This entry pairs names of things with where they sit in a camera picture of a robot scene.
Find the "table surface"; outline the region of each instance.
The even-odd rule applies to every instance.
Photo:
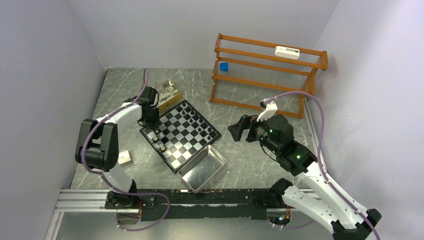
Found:
[[[148,86],[156,86],[171,80],[187,99],[221,134],[212,146],[225,158],[226,166],[205,186],[207,189],[269,188],[280,178],[292,180],[291,175],[278,163],[266,156],[257,142],[247,143],[245,139],[234,142],[227,126],[236,123],[242,115],[257,115],[260,112],[241,107],[209,102],[212,89],[211,69],[149,69]],[[109,68],[92,115],[93,119],[103,117],[121,106],[124,100],[138,94],[143,85],[143,68]],[[273,89],[219,81],[215,97],[230,101],[259,105],[260,100],[273,97],[281,92]],[[277,99],[279,110],[297,111],[298,97],[286,96]],[[314,139],[307,117],[287,117],[294,127],[294,137],[299,143],[315,152]],[[139,132],[136,122],[119,133],[119,151],[129,150],[134,164],[124,171],[134,179],[139,189],[188,189],[177,174],[155,152]],[[89,174],[78,164],[71,189],[107,189],[108,187],[94,174]]]

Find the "metal frame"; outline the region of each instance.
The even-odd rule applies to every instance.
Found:
[[[312,121],[312,116],[311,116],[310,108],[308,106],[308,102],[305,101],[304,104],[305,104],[304,111],[307,116],[306,122],[313,134],[312,143],[316,153],[318,148],[317,133],[314,128],[314,123]],[[312,189],[304,188],[301,190],[304,193],[308,194],[309,196],[317,200],[321,200],[319,196]],[[138,209],[105,209],[106,197],[109,191],[110,191],[109,189],[87,189],[87,190],[62,189],[57,199],[56,206],[54,207],[53,216],[52,216],[45,240],[56,239],[65,213],[136,214],[138,212]],[[279,209],[269,208],[267,209],[267,211],[275,212],[275,211],[279,211]]]

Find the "silver tray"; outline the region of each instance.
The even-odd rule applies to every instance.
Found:
[[[198,193],[226,162],[221,153],[207,145],[178,171],[178,175],[194,193]]]

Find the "chess board frame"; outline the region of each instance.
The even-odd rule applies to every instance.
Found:
[[[180,165],[178,165],[177,167],[173,166],[172,162],[164,155],[164,153],[159,149],[159,145],[160,145],[160,139],[157,142],[154,142],[148,135],[149,133],[152,132],[151,129],[147,129],[147,128],[142,128],[140,129],[140,133],[146,138],[146,140],[148,141],[148,143],[153,147],[153,149],[157,152],[157,154],[159,154],[160,158],[168,165],[168,167],[173,171],[174,174],[176,174],[186,163],[188,163],[190,160],[193,159],[194,156],[196,156],[203,148],[205,148],[207,145],[212,145],[213,143],[215,143],[222,135],[221,133],[203,116],[200,114],[199,111],[197,111],[196,108],[194,108],[187,100],[183,100],[180,103],[178,103],[177,105],[175,105],[174,107],[172,107],[171,109],[169,109],[168,111],[166,111],[164,114],[162,114],[159,119],[161,121],[161,126],[164,125],[163,122],[163,118],[166,117],[168,114],[170,114],[173,110],[176,110],[178,107],[182,107],[183,110],[190,108],[191,111],[194,111],[195,115],[198,115],[199,118],[197,120],[194,120],[193,123],[190,123],[190,126],[192,126],[192,124],[194,123],[198,123],[198,127],[200,127],[201,124],[199,124],[199,120],[202,119],[203,122],[202,123],[206,123],[207,127],[211,128],[212,132],[216,133],[216,136],[211,137],[211,140],[207,141],[205,144],[203,144],[199,149],[196,150],[196,152],[191,153],[191,156],[186,158],[183,162],[180,162]],[[182,117],[185,119],[184,122],[188,122],[189,119],[193,119],[192,117],[189,119],[186,119],[185,117]]]

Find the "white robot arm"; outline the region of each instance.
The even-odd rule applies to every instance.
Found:
[[[101,173],[114,187],[129,193],[137,192],[137,187],[136,183],[124,172],[118,163],[118,134],[133,122],[141,122],[146,128],[154,130],[158,129],[160,124],[159,110],[157,108],[159,95],[154,88],[146,87],[143,95],[140,96],[135,104],[131,105],[133,100],[134,98],[127,99],[121,106],[125,109],[112,117],[106,114],[96,120],[84,120],[79,130],[75,152],[76,161],[81,163],[81,151],[89,132],[98,122],[108,118],[93,135],[93,139],[100,139],[100,143],[94,143],[93,140],[90,140],[85,152],[85,160],[93,171]],[[131,196],[118,192],[116,192],[116,195],[118,198],[122,198],[120,204],[124,207],[129,207],[128,204],[134,202],[131,200]]]
[[[282,115],[274,115],[277,111],[275,102],[267,105],[261,102],[261,107],[264,111],[259,116],[243,115],[236,124],[228,126],[234,141],[240,141],[243,131],[249,129],[247,142],[258,141],[262,150],[263,147],[270,150],[276,156],[273,160],[294,176],[294,183],[303,182],[321,198],[317,200],[309,196],[282,178],[271,187],[280,202],[310,216],[332,233],[335,240],[366,239],[371,229],[364,218],[375,226],[381,214],[358,203],[328,172],[321,171],[317,157],[295,141],[293,126],[288,120]]]

